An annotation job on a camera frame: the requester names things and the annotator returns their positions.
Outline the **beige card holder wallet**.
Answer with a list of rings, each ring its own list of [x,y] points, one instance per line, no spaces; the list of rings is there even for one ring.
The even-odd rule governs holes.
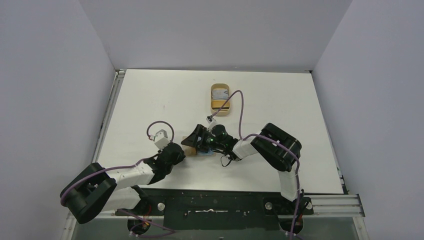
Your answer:
[[[204,156],[215,156],[217,153],[213,152],[213,151],[208,151],[208,152],[202,152],[202,151],[198,151],[193,147],[190,146],[186,146],[186,145],[181,145],[184,154],[187,158],[194,158],[194,157],[204,157]]]

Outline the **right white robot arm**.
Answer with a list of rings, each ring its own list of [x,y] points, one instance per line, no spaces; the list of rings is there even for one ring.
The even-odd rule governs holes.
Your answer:
[[[222,124],[205,127],[198,124],[183,138],[181,144],[198,152],[212,151],[226,156],[230,161],[241,161],[259,154],[277,170],[280,180],[282,209],[289,214],[301,207],[301,187],[298,181],[302,144],[295,137],[273,123],[267,123],[259,133],[236,139],[228,134]]]

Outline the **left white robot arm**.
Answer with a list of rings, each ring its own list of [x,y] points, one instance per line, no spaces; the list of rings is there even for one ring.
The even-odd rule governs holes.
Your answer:
[[[181,146],[171,142],[157,154],[133,165],[104,168],[97,162],[91,163],[62,190],[60,204],[80,224],[110,210],[128,209],[141,215],[147,211],[148,200],[133,187],[163,180],[184,158]]]

